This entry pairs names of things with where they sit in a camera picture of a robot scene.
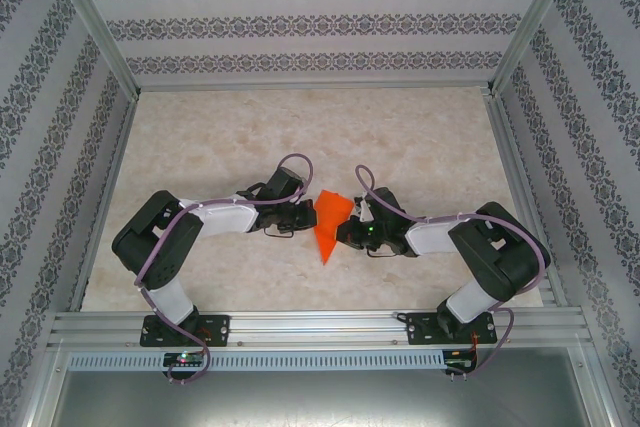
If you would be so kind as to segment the grey metal sheet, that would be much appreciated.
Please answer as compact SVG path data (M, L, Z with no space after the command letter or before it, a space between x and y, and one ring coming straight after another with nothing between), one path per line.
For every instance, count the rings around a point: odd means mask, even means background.
M433 371L73 372L52 427L591 427L573 386Z

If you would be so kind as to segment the small circuit board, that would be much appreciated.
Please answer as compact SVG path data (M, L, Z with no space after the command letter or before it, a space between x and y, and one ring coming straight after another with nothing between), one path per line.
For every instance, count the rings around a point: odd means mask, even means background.
M445 350L444 364L448 374L462 375L469 374L477 367L477 350Z

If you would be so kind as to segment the circuit board with green light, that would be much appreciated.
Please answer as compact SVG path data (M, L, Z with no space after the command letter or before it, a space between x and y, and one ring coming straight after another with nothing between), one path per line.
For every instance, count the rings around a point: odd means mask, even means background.
M204 365L205 356L198 352L165 353L163 357L164 368L201 368Z

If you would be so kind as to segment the aluminium frame crossbar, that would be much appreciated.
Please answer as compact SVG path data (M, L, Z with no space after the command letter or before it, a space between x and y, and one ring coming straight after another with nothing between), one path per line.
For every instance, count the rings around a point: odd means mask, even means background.
M204 92L204 91L257 91L257 90L336 90L336 89L422 89L422 88L479 88L490 92L488 81L376 81L376 82L253 82L217 84L167 84L148 85L140 88L141 93Z

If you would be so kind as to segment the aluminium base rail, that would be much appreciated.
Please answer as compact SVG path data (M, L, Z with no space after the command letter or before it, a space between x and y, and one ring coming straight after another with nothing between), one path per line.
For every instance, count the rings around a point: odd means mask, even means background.
M514 308L507 348L592 342L578 307ZM407 349L408 331L389 310L230 312L229 350ZM66 351L138 350L143 312L67 312L53 317L45 346Z

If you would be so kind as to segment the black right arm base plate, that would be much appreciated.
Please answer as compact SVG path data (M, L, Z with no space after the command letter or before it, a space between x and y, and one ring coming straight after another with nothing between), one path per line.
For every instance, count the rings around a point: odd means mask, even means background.
M484 312L472 322L459 324L454 320L444 326L436 312L398 314L406 327L410 345L462 345L476 341L480 345L493 345L498 341L493 316Z

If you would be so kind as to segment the aluminium side rail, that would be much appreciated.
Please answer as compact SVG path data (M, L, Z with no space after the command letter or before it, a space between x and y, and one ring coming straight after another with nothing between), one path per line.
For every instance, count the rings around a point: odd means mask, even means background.
M552 254L552 248L548 245L548 238L536 208L524 164L501 99L493 96L488 89L484 89L483 100L518 219L522 225L542 242L549 254ZM551 261L550 266L547 268L545 280L539 284L539 289L545 307L569 306L554 261Z
M131 132L139 97L132 99L119 126L116 143L109 158L106 177L96 204L95 216L91 224L85 246L83 248L79 269L71 285L70 296L67 299L64 312L79 312L85 291L89 282L91 271L100 245L101 235L106 223L109 206L117 183L117 178L125 154L126 145Z

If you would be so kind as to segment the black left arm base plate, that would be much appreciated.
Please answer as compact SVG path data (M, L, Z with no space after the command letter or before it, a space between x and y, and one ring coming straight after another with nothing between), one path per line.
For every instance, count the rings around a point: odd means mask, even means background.
M225 347L230 331L230 317L193 312L179 327L204 341L208 347ZM139 344L142 347L197 346L193 339L176 332L157 315L144 317Z

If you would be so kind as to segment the aluminium frame post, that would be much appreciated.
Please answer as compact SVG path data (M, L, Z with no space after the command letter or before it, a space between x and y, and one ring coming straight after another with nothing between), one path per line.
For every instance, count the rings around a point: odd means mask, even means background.
M140 87L94 0L71 0L71 2L127 97L137 101Z
M553 0L532 0L488 83L491 95L499 94L504 90L552 3Z

